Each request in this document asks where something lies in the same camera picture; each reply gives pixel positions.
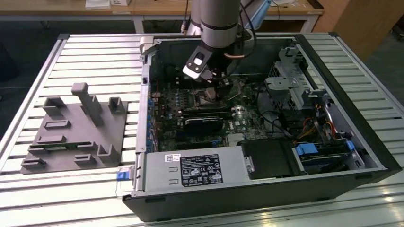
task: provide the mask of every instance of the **barcode sticker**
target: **barcode sticker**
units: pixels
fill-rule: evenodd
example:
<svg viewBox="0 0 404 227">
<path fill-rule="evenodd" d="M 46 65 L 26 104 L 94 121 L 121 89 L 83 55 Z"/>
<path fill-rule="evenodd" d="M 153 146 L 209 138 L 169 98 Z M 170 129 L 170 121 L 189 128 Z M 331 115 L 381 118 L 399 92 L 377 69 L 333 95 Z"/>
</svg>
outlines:
<svg viewBox="0 0 404 227">
<path fill-rule="evenodd" d="M 181 154 L 165 155 L 165 161 L 166 162 L 178 162 L 179 157 L 181 157 Z"/>
</svg>

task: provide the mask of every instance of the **slotted metal tabletop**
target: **slotted metal tabletop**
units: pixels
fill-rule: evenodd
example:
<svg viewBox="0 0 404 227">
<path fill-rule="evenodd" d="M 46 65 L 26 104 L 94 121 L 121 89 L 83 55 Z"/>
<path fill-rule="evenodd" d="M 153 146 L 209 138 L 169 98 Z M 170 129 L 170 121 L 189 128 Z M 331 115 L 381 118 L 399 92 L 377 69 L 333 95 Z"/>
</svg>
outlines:
<svg viewBox="0 0 404 227">
<path fill-rule="evenodd" d="M 142 63 L 142 34 L 70 35 L 57 40 L 0 143 L 0 226 L 147 226 L 117 198 L 115 172 L 133 165 Z M 397 162 L 404 166 L 404 110 L 343 42 L 305 35 Z M 321 87 L 311 70 L 309 73 Z M 78 103 L 70 85 L 86 82 L 99 102 L 129 102 L 121 166 L 21 175 L 19 164 L 45 111 L 43 100 Z M 404 172 L 334 200 L 151 223 L 161 226 L 373 226 L 404 221 Z"/>
</svg>

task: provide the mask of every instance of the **motherboard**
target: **motherboard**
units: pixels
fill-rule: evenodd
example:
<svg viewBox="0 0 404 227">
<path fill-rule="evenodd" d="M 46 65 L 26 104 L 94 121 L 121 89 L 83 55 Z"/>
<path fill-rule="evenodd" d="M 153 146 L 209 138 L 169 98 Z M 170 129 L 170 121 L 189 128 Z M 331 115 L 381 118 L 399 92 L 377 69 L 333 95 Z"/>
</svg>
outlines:
<svg viewBox="0 0 404 227">
<path fill-rule="evenodd" d="M 267 137 L 253 104 L 254 84 L 233 77 L 226 97 L 214 100 L 209 97 L 211 88 L 194 87 L 191 83 L 177 79 L 162 89 L 155 87 L 151 95 L 158 151 L 229 147 L 241 140 Z"/>
</svg>

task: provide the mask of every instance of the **table leg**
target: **table leg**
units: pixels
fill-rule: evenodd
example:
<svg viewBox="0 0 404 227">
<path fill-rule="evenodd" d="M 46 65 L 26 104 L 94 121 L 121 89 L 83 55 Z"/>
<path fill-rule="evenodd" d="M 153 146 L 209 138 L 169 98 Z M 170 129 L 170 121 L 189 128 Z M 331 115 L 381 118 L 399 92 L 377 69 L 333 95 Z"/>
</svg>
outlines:
<svg viewBox="0 0 404 227">
<path fill-rule="evenodd" d="M 307 17 L 306 21 L 303 22 L 299 32 L 302 32 L 302 33 L 311 32 L 317 19 L 318 19 L 318 15 L 310 15 Z"/>
<path fill-rule="evenodd" d="M 133 16 L 131 20 L 133 20 L 133 24 L 134 24 L 135 33 L 143 33 L 142 16 Z"/>
<path fill-rule="evenodd" d="M 50 28 L 50 22 L 47 20 L 41 20 L 39 25 L 42 26 L 42 28 L 45 30 L 47 30 Z"/>
</svg>

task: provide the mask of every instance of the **power supply label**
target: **power supply label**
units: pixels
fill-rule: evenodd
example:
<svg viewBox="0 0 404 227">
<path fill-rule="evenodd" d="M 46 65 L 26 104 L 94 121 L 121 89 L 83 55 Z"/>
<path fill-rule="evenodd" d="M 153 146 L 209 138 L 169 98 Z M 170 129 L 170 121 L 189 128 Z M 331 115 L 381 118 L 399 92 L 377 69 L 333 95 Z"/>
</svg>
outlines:
<svg viewBox="0 0 404 227">
<path fill-rule="evenodd" d="M 181 157 L 183 187 L 222 183 L 218 155 Z"/>
</svg>

